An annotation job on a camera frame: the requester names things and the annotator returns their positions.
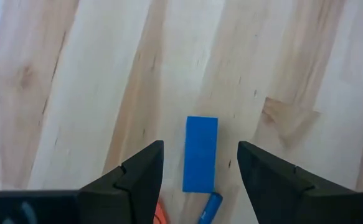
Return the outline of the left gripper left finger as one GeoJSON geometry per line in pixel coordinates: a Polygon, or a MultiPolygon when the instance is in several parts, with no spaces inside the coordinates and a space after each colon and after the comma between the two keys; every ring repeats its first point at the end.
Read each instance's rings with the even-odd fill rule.
{"type": "Polygon", "coordinates": [[[0,191],[0,223],[152,223],[163,160],[155,141],[81,189],[0,191]]]}

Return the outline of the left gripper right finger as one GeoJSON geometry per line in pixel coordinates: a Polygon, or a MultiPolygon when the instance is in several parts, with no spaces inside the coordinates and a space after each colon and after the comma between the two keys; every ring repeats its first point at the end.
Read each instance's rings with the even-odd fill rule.
{"type": "Polygon", "coordinates": [[[259,223],[363,223],[355,192],[240,141],[238,166],[259,223]]]}

